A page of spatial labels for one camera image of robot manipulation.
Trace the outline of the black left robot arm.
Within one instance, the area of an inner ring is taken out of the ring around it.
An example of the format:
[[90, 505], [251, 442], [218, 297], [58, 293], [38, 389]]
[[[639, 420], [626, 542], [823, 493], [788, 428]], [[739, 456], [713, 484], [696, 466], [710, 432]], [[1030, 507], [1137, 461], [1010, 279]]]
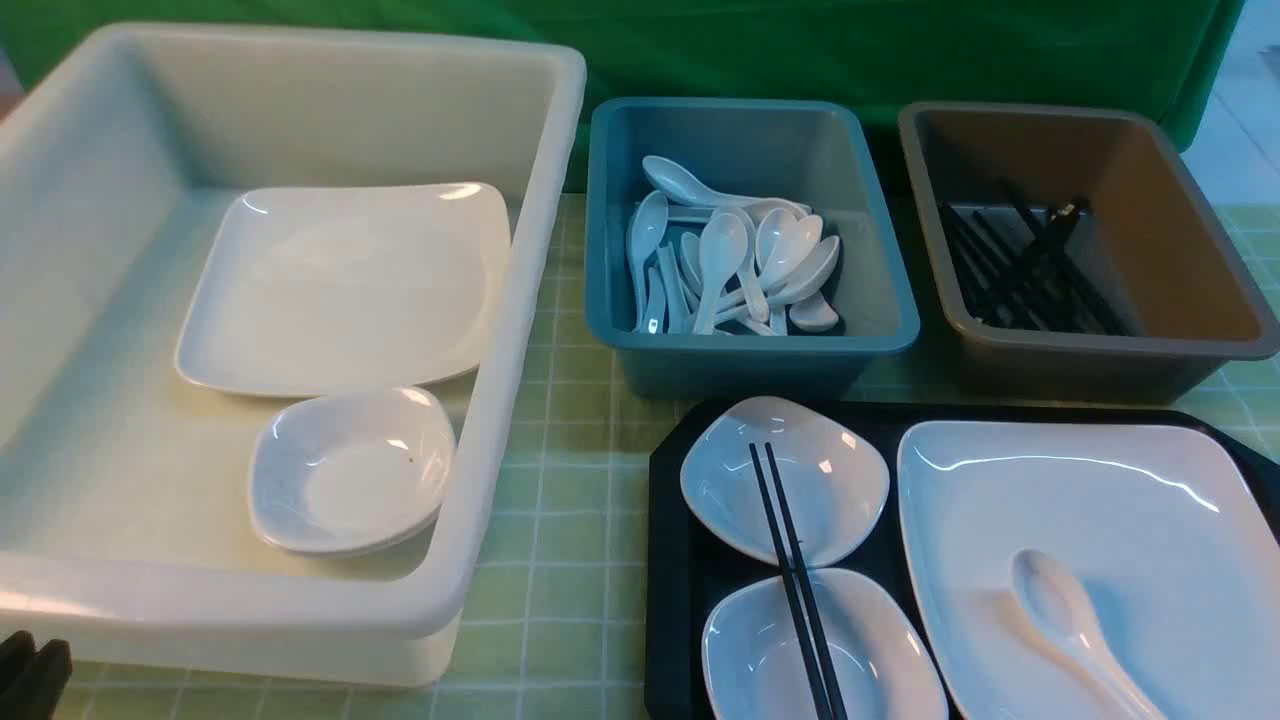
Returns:
[[52, 719], [73, 669], [68, 641], [37, 648], [29, 632], [10, 634], [1, 643], [1, 719]]

